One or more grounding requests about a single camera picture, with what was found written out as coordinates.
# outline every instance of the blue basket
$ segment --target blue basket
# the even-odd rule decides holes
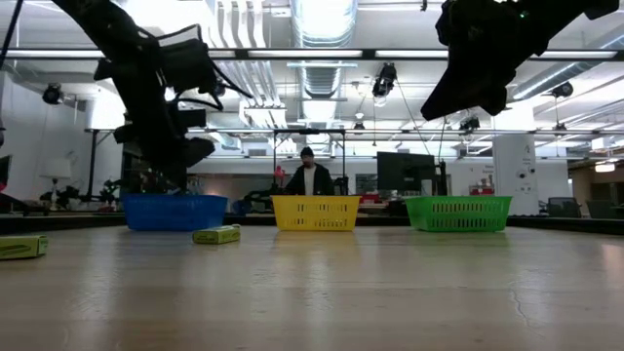
[[[123,199],[132,230],[194,231],[223,224],[227,198],[211,195],[126,194]]]

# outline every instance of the dark jacket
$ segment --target dark jacket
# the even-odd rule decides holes
[[[286,185],[286,191],[292,195],[305,195],[305,166],[296,169],[291,181]],[[314,172],[314,195],[333,195],[333,180],[330,171],[316,164]]]

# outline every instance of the metal pole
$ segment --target metal pole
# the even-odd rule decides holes
[[[342,134],[342,177],[347,176],[347,135]]]
[[[91,202],[94,195],[94,173],[96,171],[96,149],[98,148],[98,130],[91,131],[91,160],[89,164],[89,187],[87,188],[87,202]]]
[[[277,185],[275,170],[277,169],[277,131],[273,132],[273,185]]]
[[[349,179],[347,178],[347,134],[342,133],[342,181],[344,184],[344,195],[349,195]]]
[[[439,196],[447,196],[449,195],[449,190],[447,188],[447,163],[444,161],[440,161],[440,190],[438,191]]]

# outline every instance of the ceiling duct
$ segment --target ceiling duct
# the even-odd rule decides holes
[[[358,10],[357,0],[291,0],[292,30],[299,48],[345,48],[351,43]],[[340,61],[325,61],[340,64]],[[302,103],[303,115],[312,121],[329,121],[336,109],[341,68],[299,68],[301,97],[319,99]]]
[[[624,49],[624,25],[610,31],[586,46],[586,49]],[[535,97],[567,82],[568,80],[598,66],[600,61],[558,63],[519,85],[513,92],[513,101]]]

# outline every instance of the overhead rail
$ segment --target overhead rail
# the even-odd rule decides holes
[[[449,52],[444,49],[210,49],[213,60],[426,60],[446,61]],[[102,59],[97,49],[9,49],[7,59]],[[624,61],[624,50],[548,50],[542,56],[533,56],[531,61],[551,62],[618,62]]]

